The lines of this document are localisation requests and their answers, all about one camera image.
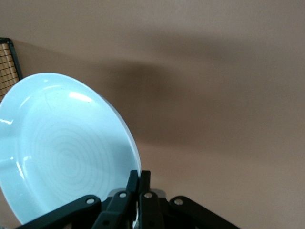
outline light blue plate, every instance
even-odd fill
[[[95,91],[40,73],[0,104],[0,185],[24,224],[84,195],[125,187],[140,158],[125,122]]]

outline black wire mesh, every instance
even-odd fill
[[[0,38],[0,102],[9,89],[22,79],[13,43]]]

